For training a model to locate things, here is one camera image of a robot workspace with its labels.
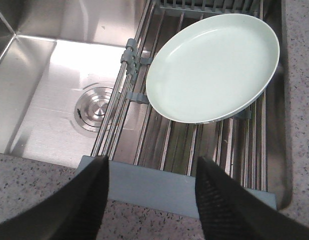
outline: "stainless steel sink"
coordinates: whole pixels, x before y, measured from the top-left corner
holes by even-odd
[[[278,208],[286,207],[292,174],[286,150],[287,51],[281,4],[0,1],[0,153],[72,168],[82,155],[108,154],[116,162],[188,176],[195,175],[197,156],[205,155],[244,187],[275,193]],[[165,119],[147,101],[126,99],[129,91],[144,97],[149,57],[176,32],[225,13],[263,18],[280,39],[279,67],[255,103],[233,118],[193,125]],[[128,39],[136,40],[144,61],[136,84],[130,83],[134,72],[124,74],[127,63],[121,63],[125,49],[131,49]],[[112,101],[114,110],[106,111]],[[99,130],[102,119],[109,121]]]

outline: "drain cover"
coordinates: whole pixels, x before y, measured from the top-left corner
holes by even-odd
[[[86,91],[75,105],[74,118],[76,122],[88,131],[98,132],[104,119],[112,92],[112,88],[101,86]],[[114,111],[112,111],[109,124],[112,122],[119,97],[120,95],[115,102]]]

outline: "gray rack clip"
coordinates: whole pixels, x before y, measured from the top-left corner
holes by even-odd
[[[125,96],[126,99],[130,99],[131,102],[135,102],[137,104],[148,104],[149,100],[146,95],[143,93],[136,93],[128,91]]]
[[[141,57],[140,58],[140,64],[142,65],[150,65],[153,62],[153,58],[152,57]]]

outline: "granite countertop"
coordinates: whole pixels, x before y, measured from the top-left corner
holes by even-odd
[[[309,0],[286,0],[287,141],[293,196],[281,212],[309,226]],[[0,222],[57,191],[74,169],[0,154]],[[97,239],[203,239],[199,220],[108,201]]]

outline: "metal rod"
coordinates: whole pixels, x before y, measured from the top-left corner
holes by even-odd
[[[223,128],[224,128],[224,120],[218,122],[217,129],[217,144],[215,148],[215,163],[220,165],[220,156],[221,156],[221,145],[223,140]]]
[[[140,42],[140,45],[139,45],[139,48],[138,48],[138,51],[137,51],[138,57],[141,56],[143,49],[144,49],[144,46],[145,46],[145,43],[146,43],[146,38],[147,38],[147,34],[149,32],[149,26],[150,26],[150,22],[151,22],[153,13],[154,13],[155,5],[156,5],[156,2],[153,1],[152,5],[151,5],[151,10],[150,10],[150,13],[149,13],[149,18],[146,22],[146,25],[145,25],[145,28],[144,28],[144,31],[143,31],[143,37],[141,38],[141,42]],[[130,81],[128,81],[128,90],[127,91],[133,92],[134,88],[135,88],[135,84],[131,84]],[[124,123],[125,123],[125,120],[126,120],[126,117],[127,117],[129,105],[130,105],[130,100],[125,99],[122,108],[118,112],[116,112],[114,117],[113,117],[113,118],[117,117],[118,125],[115,127],[114,135],[111,136],[112,139],[109,140],[111,142],[109,149],[107,149],[109,160],[113,160],[113,157],[115,155],[115,152],[116,152],[116,149],[117,149],[117,146],[118,146],[118,143],[119,143],[119,138],[120,138],[120,135],[121,135],[121,132],[123,130]]]
[[[165,132],[164,142],[163,142],[163,149],[162,149],[162,156],[160,160],[159,169],[163,171],[165,169],[166,159],[167,159],[167,152],[168,152],[168,144],[171,134],[171,128],[172,128],[172,121],[168,121],[168,125]]]
[[[99,131],[98,131],[98,135],[95,139],[95,142],[94,142],[94,145],[93,145],[93,148],[92,148],[92,152],[90,154],[91,157],[96,157],[99,154],[101,144],[104,140],[106,130],[107,130],[107,126],[108,126],[108,123],[109,123],[109,120],[110,120],[110,117],[111,117],[111,113],[112,113],[112,110],[114,109],[116,98],[117,98],[117,95],[119,93],[120,85],[121,85],[122,80],[124,78],[126,68],[127,68],[127,63],[124,61],[121,64],[118,76],[116,78],[116,81],[115,81],[115,84],[114,84],[114,87],[113,87],[113,90],[112,90],[112,94],[111,94],[111,97],[110,97],[110,100],[109,100],[109,103],[108,103],[108,107],[107,107],[108,110],[105,111],[105,114],[104,114],[104,117],[103,117],[103,120],[102,120],[102,124],[100,126]]]
[[[192,130],[189,161],[188,161],[188,165],[187,165],[186,172],[185,172],[187,176],[191,175],[191,172],[193,169],[197,132],[198,132],[198,125],[195,124]]]
[[[206,8],[206,0],[202,0],[201,10],[204,11]]]
[[[156,53],[156,48],[158,46],[158,39],[159,39],[159,35],[161,33],[162,25],[163,25],[163,22],[164,22],[164,17],[165,17],[165,12],[163,11],[162,14],[161,14],[157,33],[156,33],[154,41],[153,41],[153,46],[152,46],[152,49],[151,49],[151,52],[150,52],[151,58],[153,58],[155,53]],[[140,93],[143,93],[143,94],[146,92],[146,78],[147,78],[148,70],[149,70],[149,65],[146,66],[146,71],[145,71],[145,74],[143,76],[142,85],[141,85],[141,89],[140,89]],[[137,148],[136,148],[136,153],[135,153],[134,160],[133,160],[134,165],[138,165],[139,161],[140,161],[140,156],[141,156],[141,152],[142,152],[142,149],[143,149],[143,146],[144,146],[144,143],[145,143],[146,132],[147,132],[149,121],[150,121],[151,111],[152,111],[152,106],[149,103],[148,107],[146,109],[145,116],[144,116],[144,121],[143,121],[143,124],[142,124],[139,141],[138,141],[138,145],[137,145]]]
[[[251,188],[257,189],[257,104],[252,104],[251,115]]]
[[[225,167],[224,171],[231,176],[232,174],[232,165],[233,165],[233,159],[231,157],[232,153],[232,141],[233,141],[233,133],[234,133],[234,120],[233,118],[228,118],[227,121],[227,134],[226,134],[226,141],[227,141],[227,147],[226,147],[226,155],[225,155]]]
[[[148,0],[145,4],[144,10],[143,10],[143,13],[142,13],[142,16],[141,16],[141,20],[140,20],[140,23],[138,25],[138,28],[137,28],[137,31],[136,31],[136,34],[135,34],[135,38],[134,38],[137,42],[140,39],[141,30],[142,30],[142,27],[144,25],[146,15],[147,15],[147,12],[148,12],[148,8],[149,8],[149,5],[150,5],[151,2],[152,2],[152,0]],[[119,73],[117,75],[115,84],[113,86],[113,90],[112,90],[112,94],[111,94],[111,97],[110,97],[110,100],[109,100],[109,103],[108,103],[107,110],[105,111],[105,114],[104,114],[104,117],[103,117],[103,120],[102,120],[102,124],[100,126],[97,137],[95,139],[95,142],[94,142],[91,154],[90,154],[92,157],[96,157],[99,154],[101,144],[104,140],[106,130],[107,130],[107,126],[108,126],[109,120],[111,118],[112,111],[115,107],[115,102],[116,102],[117,97],[118,97],[118,93],[119,93],[120,86],[121,86],[123,78],[124,78],[126,68],[127,68],[127,62],[124,61],[121,64]]]
[[[149,13],[149,18],[146,21],[145,30],[143,32],[143,36],[141,37],[140,47],[137,50],[137,55],[138,56],[140,56],[142,54],[142,50],[143,50],[143,47],[144,47],[145,42],[146,42],[146,36],[147,36],[147,33],[148,33],[148,28],[149,28],[149,25],[150,25],[152,14],[154,12],[154,7],[155,7],[154,3],[155,2],[153,2],[152,6],[151,6],[151,10],[150,10],[150,13]],[[122,88],[122,92],[121,92],[121,96],[120,96],[119,102],[117,104],[117,108],[116,108],[116,111],[115,111],[115,114],[113,116],[110,129],[109,129],[109,133],[107,135],[104,147],[103,147],[102,152],[101,152],[102,155],[106,155],[108,153],[108,151],[109,151],[109,148],[110,148],[110,145],[111,145],[111,142],[112,142],[112,138],[114,137],[114,133],[115,133],[115,130],[116,130],[116,127],[117,127],[117,123],[118,123],[119,117],[121,115],[121,112],[123,110],[124,102],[126,100],[126,94],[128,92],[129,86],[131,85],[131,78],[132,78],[132,75],[129,74],[126,77],[126,80],[124,82],[124,85],[123,85],[123,88]]]
[[[244,3],[243,3],[243,7],[242,7],[242,11],[245,12],[247,11],[247,7],[249,5],[249,0],[244,0]]]
[[[266,91],[261,95],[261,190],[268,190],[267,179],[267,117],[266,117]]]
[[[236,177],[237,165],[240,163],[237,159],[237,148],[238,148],[238,122],[234,118],[232,120],[232,141],[231,141],[231,168],[230,168],[230,177]]]
[[[177,148],[178,148],[178,139],[179,139],[179,132],[180,132],[180,128],[177,128],[177,123],[173,122],[173,133],[176,134],[176,139],[175,139],[175,146],[172,148],[173,149],[173,153],[172,153],[172,164],[171,164],[171,169],[169,169],[170,172],[173,171],[174,169],[174,165],[175,165],[175,160],[176,160],[176,154],[177,154]]]
[[[212,11],[215,12],[217,8],[217,0],[213,1],[213,7],[212,7]]]
[[[195,0],[191,0],[191,10],[195,9]]]
[[[250,141],[250,119],[245,120],[244,126],[244,155],[243,155],[243,186],[249,187],[249,141]]]
[[[153,107],[151,106],[151,104],[148,104],[148,107],[146,109],[145,116],[144,116],[144,121],[143,121],[143,124],[142,124],[139,142],[138,142],[138,145],[136,147],[133,165],[139,165],[140,156],[141,156],[141,152],[142,152],[142,149],[143,149],[143,146],[144,146],[144,143],[145,143],[146,132],[147,132],[147,129],[148,129],[152,109],[153,109]]]
[[[180,15],[178,27],[177,27],[177,30],[176,30],[177,33],[179,33],[181,28],[182,28],[184,18],[185,18],[185,12],[182,12],[181,15]]]

